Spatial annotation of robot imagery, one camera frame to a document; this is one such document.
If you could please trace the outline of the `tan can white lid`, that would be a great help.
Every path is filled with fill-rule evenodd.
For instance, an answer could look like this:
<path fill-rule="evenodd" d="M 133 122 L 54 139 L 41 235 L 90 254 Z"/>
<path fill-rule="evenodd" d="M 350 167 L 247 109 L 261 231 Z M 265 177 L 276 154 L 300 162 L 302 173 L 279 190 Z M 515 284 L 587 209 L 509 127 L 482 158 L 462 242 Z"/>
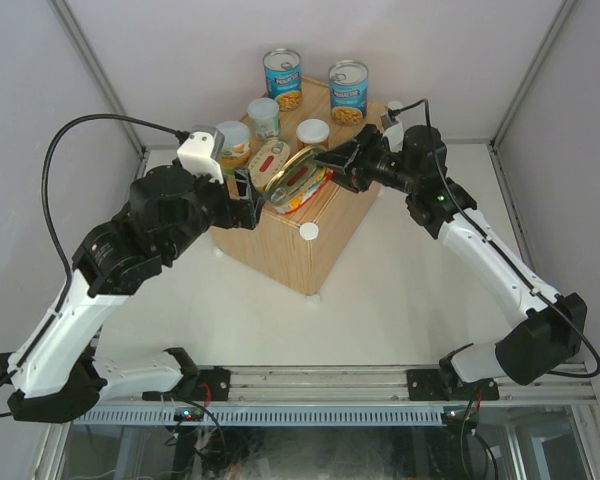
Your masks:
<path fill-rule="evenodd" d="M 330 127 L 320 119 L 310 118 L 300 122 L 296 128 L 298 150 L 310 145 L 329 147 Z"/>

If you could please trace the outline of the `yellow can white lid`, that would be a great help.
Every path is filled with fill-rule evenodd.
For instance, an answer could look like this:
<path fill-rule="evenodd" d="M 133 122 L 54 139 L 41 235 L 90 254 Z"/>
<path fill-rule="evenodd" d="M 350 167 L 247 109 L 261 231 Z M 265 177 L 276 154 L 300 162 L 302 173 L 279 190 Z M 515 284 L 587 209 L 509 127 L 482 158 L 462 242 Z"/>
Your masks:
<path fill-rule="evenodd" d="M 224 121 L 217 125 L 224 136 L 220 164 L 227 174 L 233 174 L 236 168 L 245 167 L 250 159 L 251 132 L 240 121 Z"/>

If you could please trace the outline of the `oval red sardine tin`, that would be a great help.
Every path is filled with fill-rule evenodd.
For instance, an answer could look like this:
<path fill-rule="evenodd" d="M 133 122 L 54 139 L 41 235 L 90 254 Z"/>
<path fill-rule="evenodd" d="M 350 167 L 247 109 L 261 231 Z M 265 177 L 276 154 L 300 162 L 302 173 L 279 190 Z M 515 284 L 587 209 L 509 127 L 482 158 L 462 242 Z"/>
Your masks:
<path fill-rule="evenodd" d="M 290 146 L 286 141 L 279 138 L 266 140 L 248 163 L 254 186 L 265 190 L 271 179 L 288 161 L 290 152 Z"/>

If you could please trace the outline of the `blue soup can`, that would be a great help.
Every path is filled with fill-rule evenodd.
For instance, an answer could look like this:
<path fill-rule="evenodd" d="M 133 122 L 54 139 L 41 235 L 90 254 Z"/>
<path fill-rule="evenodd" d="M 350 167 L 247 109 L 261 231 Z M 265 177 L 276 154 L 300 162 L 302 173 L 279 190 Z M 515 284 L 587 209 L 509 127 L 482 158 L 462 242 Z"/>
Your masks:
<path fill-rule="evenodd" d="M 298 108 L 302 103 L 300 54 L 286 48 L 271 50 L 263 57 L 263 67 L 268 97 L 283 112 Z"/>
<path fill-rule="evenodd" d="M 368 68 L 356 60 L 343 60 L 328 72 L 331 117 L 343 126 L 359 125 L 367 115 Z"/>

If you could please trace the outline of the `green can white lid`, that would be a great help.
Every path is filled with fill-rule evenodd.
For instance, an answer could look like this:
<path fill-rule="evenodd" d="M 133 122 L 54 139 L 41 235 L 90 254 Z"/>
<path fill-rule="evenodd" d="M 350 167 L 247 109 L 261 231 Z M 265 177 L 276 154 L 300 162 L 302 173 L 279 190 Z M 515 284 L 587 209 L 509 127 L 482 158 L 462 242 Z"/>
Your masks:
<path fill-rule="evenodd" d="M 260 140 L 278 137 L 281 132 L 279 104 L 268 97 L 250 102 L 247 115 L 251 120 L 253 133 Z"/>

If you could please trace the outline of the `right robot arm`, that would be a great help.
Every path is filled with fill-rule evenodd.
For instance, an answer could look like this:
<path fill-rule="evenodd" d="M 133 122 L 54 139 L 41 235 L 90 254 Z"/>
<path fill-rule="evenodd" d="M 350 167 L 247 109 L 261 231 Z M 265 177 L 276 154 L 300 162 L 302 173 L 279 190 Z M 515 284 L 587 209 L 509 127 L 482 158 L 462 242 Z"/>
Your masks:
<path fill-rule="evenodd" d="M 336 184 L 361 193 L 379 183 L 405 196 L 411 218 L 455 253 L 499 305 L 510 331 L 502 339 L 470 343 L 443 357 L 441 391 L 460 399 L 485 380 L 507 377 L 529 385 L 575 357 L 584 345 L 587 305 L 542 280 L 493 231 L 476 200 L 447 175 L 447 147 L 439 131 L 408 128 L 394 152 L 367 124 L 353 139 L 317 155 Z"/>

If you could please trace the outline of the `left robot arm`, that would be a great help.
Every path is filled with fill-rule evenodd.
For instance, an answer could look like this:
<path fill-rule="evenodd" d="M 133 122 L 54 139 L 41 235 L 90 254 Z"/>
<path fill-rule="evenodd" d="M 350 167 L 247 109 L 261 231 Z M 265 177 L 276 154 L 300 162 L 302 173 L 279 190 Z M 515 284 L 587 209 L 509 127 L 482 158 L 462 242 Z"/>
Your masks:
<path fill-rule="evenodd" d="M 245 168 L 235 180 L 239 195 L 232 197 L 226 183 L 173 164 L 131 184 L 122 209 L 74 253 L 55 307 L 19 350 L 0 353 L 0 384 L 14 388 L 7 401 L 14 420 L 61 424 L 106 399 L 195 395 L 199 369 L 184 348 L 120 366 L 98 358 L 91 341 L 146 280 L 172 267 L 210 228 L 256 228 L 266 195 Z"/>

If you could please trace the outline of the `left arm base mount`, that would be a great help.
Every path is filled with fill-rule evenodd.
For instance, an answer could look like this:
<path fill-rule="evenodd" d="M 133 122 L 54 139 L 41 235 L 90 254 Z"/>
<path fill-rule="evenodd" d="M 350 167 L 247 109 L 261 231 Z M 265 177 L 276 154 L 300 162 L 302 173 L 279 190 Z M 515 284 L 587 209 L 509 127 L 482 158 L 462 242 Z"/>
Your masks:
<path fill-rule="evenodd" d="M 178 401 L 204 402 L 227 401 L 231 386 L 231 372 L 228 369 L 213 367 L 198 367 L 188 353 L 180 347 L 165 350 L 171 359 L 175 360 L 181 378 L 170 390 L 146 391 L 142 393 L 144 401 L 173 399 Z"/>

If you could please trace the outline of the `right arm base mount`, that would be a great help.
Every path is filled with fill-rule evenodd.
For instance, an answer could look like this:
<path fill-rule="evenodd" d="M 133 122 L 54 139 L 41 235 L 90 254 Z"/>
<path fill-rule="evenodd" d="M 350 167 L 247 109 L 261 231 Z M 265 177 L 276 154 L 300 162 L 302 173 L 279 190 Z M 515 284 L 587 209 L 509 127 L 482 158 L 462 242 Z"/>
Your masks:
<path fill-rule="evenodd" d="M 493 378 L 467 383 L 460 379 L 451 360 L 459 352 L 472 346 L 467 344 L 443 357 L 436 367 L 410 368 L 406 380 L 410 401 L 460 401 L 500 399 L 498 385 Z"/>

